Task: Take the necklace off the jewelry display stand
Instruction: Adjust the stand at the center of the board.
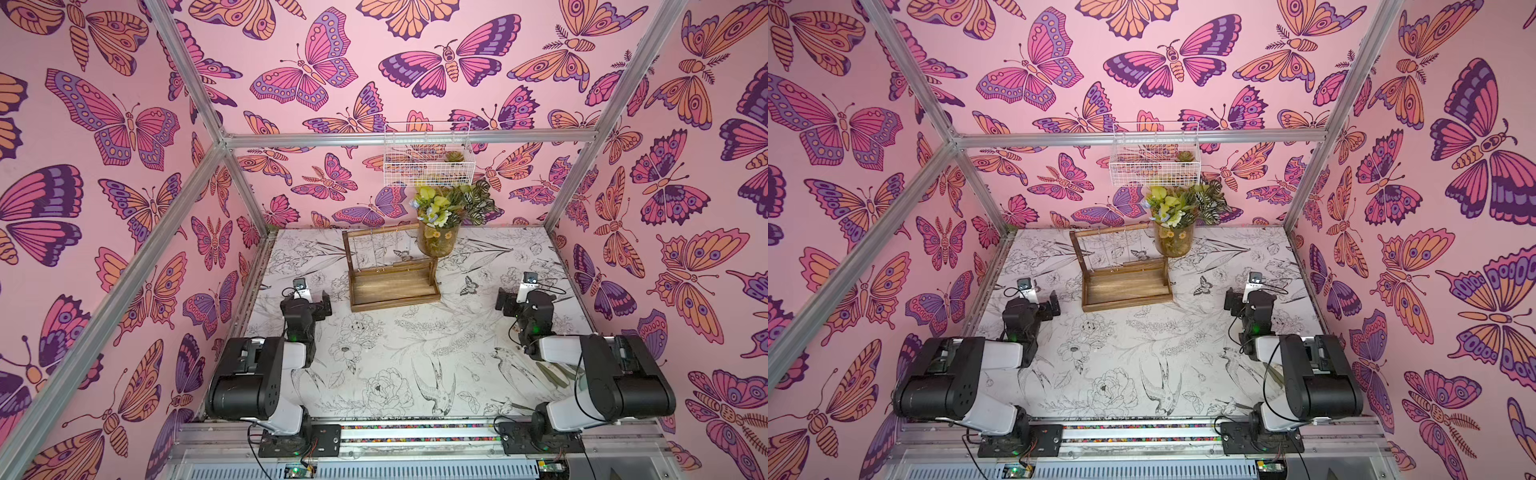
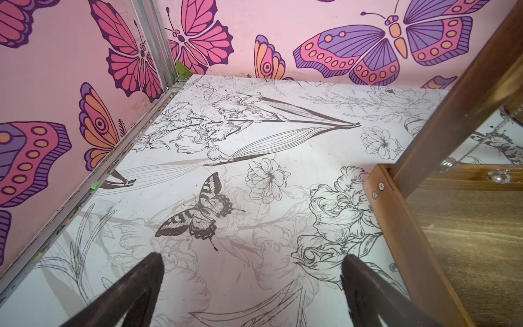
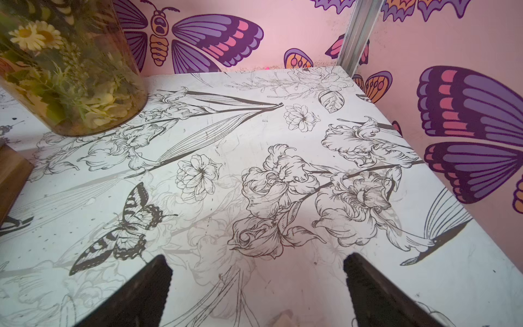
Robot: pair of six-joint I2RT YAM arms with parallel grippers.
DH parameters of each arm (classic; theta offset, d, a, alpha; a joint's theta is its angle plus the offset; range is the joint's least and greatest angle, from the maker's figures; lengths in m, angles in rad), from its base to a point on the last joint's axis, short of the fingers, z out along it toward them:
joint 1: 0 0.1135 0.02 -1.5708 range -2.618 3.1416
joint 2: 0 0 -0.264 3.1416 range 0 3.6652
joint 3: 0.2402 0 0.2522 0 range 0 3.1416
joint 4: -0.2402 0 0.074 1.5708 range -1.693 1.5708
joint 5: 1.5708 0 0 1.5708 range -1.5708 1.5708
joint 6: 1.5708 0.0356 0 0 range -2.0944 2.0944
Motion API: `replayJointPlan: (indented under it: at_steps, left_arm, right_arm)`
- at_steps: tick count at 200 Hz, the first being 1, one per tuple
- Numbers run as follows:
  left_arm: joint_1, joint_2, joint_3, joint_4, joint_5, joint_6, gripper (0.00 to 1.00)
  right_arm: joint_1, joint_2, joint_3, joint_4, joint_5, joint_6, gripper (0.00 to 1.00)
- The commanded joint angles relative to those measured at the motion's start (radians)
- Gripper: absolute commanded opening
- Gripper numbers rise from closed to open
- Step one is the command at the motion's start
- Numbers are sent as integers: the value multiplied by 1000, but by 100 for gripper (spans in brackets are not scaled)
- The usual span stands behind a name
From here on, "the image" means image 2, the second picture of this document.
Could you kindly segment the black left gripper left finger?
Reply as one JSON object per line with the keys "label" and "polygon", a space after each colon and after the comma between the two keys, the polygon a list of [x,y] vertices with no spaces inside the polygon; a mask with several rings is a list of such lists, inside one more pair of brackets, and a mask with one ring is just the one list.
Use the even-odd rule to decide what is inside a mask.
{"label": "black left gripper left finger", "polygon": [[64,326],[149,326],[164,276],[160,253],[152,252]]}

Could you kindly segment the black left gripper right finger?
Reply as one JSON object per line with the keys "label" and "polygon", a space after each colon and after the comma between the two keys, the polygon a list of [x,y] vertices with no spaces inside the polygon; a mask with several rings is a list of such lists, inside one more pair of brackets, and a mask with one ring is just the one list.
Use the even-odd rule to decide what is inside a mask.
{"label": "black left gripper right finger", "polygon": [[357,256],[345,256],[341,281],[354,326],[439,326]]}

